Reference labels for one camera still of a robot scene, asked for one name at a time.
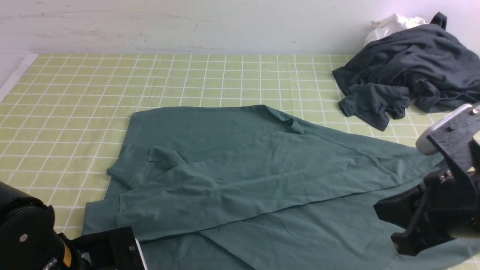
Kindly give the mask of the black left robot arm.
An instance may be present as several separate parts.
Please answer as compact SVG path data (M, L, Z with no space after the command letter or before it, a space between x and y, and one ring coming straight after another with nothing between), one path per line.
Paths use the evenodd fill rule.
M54 230L52 206L0 184L2 270L146 270L131 227L69 239Z

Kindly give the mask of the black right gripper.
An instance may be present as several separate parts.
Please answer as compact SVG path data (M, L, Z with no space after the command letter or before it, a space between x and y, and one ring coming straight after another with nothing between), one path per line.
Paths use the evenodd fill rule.
M439 170L425 176L425 186L415 186L374 204L375 213L381 221L407 229L426 187L432 186L422 214L422 229L391 235L391 241L400 255L416 256L454 238L479 238L479 174L467 171L466 176L475 190L461 187L450 171Z

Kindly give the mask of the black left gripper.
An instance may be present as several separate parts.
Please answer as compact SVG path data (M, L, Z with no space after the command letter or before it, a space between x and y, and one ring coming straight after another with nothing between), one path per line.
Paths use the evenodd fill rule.
M68 239L58 234L62 250L57 270L147 270L139 241L130 226Z

